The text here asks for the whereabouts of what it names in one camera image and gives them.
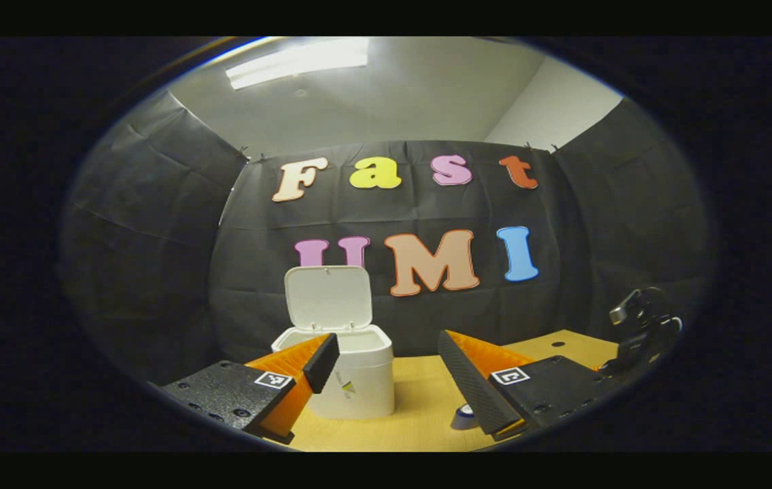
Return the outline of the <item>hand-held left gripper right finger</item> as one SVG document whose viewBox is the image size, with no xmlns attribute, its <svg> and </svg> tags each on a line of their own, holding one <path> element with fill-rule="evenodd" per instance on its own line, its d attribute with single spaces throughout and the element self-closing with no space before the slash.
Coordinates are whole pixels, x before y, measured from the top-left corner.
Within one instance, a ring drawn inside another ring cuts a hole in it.
<svg viewBox="0 0 772 489">
<path fill-rule="evenodd" d="M 534 360 L 455 331 L 440 332 L 438 354 L 482 432 L 495 441 L 588 414 L 621 387 L 613 375 L 562 355 Z"/>
</svg>

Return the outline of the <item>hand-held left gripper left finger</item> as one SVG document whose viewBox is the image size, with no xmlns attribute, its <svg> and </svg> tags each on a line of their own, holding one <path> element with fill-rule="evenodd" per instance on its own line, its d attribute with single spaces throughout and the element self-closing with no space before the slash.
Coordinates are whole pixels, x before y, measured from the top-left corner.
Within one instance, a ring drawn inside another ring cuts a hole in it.
<svg viewBox="0 0 772 489">
<path fill-rule="evenodd" d="M 290 443 L 296 421 L 323 390 L 339 354 L 336 334 L 321 334 L 245 364 L 220 360 L 160 390 L 228 429 Z"/>
</svg>

